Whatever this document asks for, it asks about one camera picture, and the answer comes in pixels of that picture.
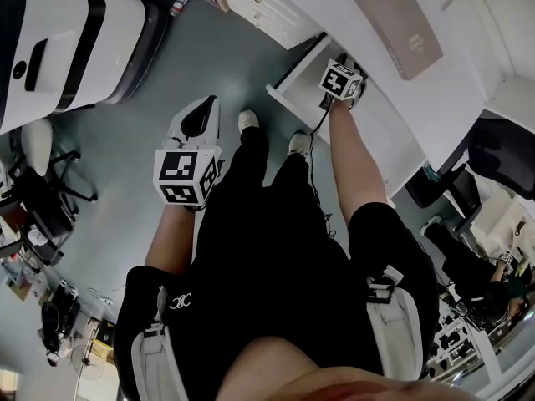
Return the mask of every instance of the black t-shirt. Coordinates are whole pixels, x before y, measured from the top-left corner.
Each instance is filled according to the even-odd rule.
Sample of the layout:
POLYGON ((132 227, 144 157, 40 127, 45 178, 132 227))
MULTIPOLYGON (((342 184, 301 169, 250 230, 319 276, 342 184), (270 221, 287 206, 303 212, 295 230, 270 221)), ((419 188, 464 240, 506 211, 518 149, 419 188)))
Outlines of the black t-shirt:
POLYGON ((354 213, 350 261, 326 235, 307 237, 286 221, 263 222, 237 223, 243 233, 232 239, 228 227, 218 233, 201 228, 202 247, 184 276, 146 266, 130 271, 115 335, 115 362, 127 399, 138 399, 132 341, 150 326, 161 285, 168 292, 163 320, 190 401, 214 399, 239 353, 266 336, 288 340, 320 367, 381 374, 366 312, 366 275, 386 264, 405 275, 400 287, 418 307, 426 359, 438 320, 435 273, 394 210, 368 204, 354 213))

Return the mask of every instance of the fan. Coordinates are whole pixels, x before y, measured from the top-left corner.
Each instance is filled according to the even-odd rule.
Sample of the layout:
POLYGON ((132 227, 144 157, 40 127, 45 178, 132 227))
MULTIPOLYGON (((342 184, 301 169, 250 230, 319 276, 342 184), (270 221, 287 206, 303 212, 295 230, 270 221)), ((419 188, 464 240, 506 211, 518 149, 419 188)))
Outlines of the fan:
POLYGON ((98 380, 104 374, 104 359, 90 352, 85 345, 73 349, 70 363, 76 373, 86 380, 98 380))

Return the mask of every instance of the sneaker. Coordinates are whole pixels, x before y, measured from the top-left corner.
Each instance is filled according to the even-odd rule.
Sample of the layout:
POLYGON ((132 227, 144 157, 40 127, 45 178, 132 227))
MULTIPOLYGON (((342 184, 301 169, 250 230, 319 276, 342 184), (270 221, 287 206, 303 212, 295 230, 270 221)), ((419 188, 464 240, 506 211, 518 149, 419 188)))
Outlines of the sneaker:
POLYGON ((420 234, 425 237, 425 231, 428 229, 428 227, 432 224, 441 224, 442 223, 442 217, 441 216, 433 216, 429 221, 427 221, 420 229, 420 234))
POLYGON ((310 137, 301 130, 293 134, 293 137, 290 140, 290 146, 288 147, 288 156, 297 153, 307 159, 309 151, 310 137))
POLYGON ((242 111, 237 118, 237 128, 240 130, 240 134, 243 132, 243 130, 251 126, 254 126, 255 128, 260 127, 260 124, 258 123, 258 117, 252 110, 242 111))

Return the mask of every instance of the person in black clothing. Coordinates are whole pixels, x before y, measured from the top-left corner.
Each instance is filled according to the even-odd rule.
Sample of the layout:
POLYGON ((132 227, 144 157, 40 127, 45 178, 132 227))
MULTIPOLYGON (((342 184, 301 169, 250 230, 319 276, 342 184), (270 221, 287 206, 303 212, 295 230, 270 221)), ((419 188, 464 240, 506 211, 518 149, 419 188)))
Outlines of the person in black clothing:
POLYGON ((268 140, 254 113, 241 113, 242 145, 211 193, 193 263, 195 214, 166 206, 145 266, 127 276, 115 363, 129 401, 140 398, 132 343, 156 315, 160 287, 168 294, 162 320, 190 401, 472 399, 455 388, 382 377, 367 276, 382 275, 386 265, 403 274, 398 287, 417 308, 423 364, 439 316, 436 277, 387 205, 346 103, 334 102, 329 124, 352 259, 329 237, 308 184, 308 136, 292 138, 274 182, 262 187, 268 140))
POLYGON ((512 319, 522 309, 524 299, 509 289, 517 284, 502 280, 506 263, 499 261, 494 266, 480 259, 440 222, 439 216, 433 217, 422 228, 422 234, 444 254, 442 270, 455 283, 456 293, 475 307, 486 322, 497 322, 507 314, 512 319))

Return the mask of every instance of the gray floor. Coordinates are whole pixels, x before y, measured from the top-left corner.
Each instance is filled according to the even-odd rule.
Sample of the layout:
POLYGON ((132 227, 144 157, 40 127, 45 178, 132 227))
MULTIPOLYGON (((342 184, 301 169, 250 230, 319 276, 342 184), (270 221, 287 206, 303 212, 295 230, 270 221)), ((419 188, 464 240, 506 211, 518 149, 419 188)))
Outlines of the gray floor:
MULTIPOLYGON (((75 233, 55 271, 75 285, 89 303, 94 300, 87 291, 90 287, 114 298, 110 317, 117 315, 126 273, 145 260, 163 209, 151 182, 154 150, 160 147, 172 117, 194 99, 215 94, 221 100, 219 144, 227 166, 239 145, 239 112, 245 108, 257 112, 271 144, 266 177, 269 183, 285 159, 290 137, 304 126, 266 93, 265 85, 275 83, 302 52, 303 46, 286 51, 237 15, 192 0, 185 13, 173 21, 149 76, 133 99, 121 105, 99 105, 54 116, 58 132, 82 153, 77 164, 80 172, 99 192, 96 204, 79 202, 75 233)), ((329 147, 323 141, 314 149, 314 174, 323 209, 333 213, 332 228, 346 248, 347 234, 336 198, 329 147)), ((72 181, 74 187, 84 188, 75 177, 72 181)), ((406 190, 394 201, 405 224, 440 265, 441 254, 421 240, 418 231, 435 213, 451 212, 447 203, 441 200, 421 210, 406 190)), ((379 254, 392 253, 383 246, 377 248, 379 254)), ((0 352, 26 375, 33 376, 29 382, 35 382, 20 399, 35 399, 37 394, 56 401, 71 399, 72 373, 65 374, 65 391, 70 391, 70 397, 44 384, 51 375, 37 352, 38 317, 15 312, 18 305, 11 300, 4 306, 12 308, 4 311, 12 315, 11 319, 0 322, 0 352), (48 395, 43 396, 45 387, 48 395)), ((36 313, 34 309, 25 311, 36 313)), ((69 365, 61 367, 65 373, 72 372, 69 365)))

